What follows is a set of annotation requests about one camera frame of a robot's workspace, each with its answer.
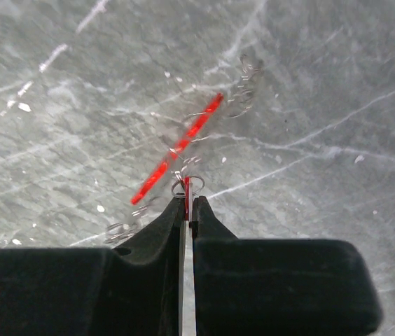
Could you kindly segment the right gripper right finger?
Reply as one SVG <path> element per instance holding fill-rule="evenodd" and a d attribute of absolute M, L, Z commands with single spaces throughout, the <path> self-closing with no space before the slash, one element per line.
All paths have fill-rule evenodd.
<path fill-rule="evenodd" d="M 241 239 L 193 205 L 199 335 L 369 335 L 383 319 L 365 260 L 337 239 Z"/>

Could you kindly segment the red key tag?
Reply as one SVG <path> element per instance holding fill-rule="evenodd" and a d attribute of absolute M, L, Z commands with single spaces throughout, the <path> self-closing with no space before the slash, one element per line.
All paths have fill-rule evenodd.
<path fill-rule="evenodd" d="M 196 179 L 196 176 L 187 176 L 183 179 L 185 224 L 190 230 L 192 230 L 193 221 L 193 179 Z"/>

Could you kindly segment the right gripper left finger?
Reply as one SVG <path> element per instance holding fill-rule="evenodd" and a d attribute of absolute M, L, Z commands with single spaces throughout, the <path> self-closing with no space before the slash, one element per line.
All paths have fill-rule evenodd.
<path fill-rule="evenodd" d="M 115 248 L 0 248 L 0 335 L 180 335 L 183 213 Z"/>

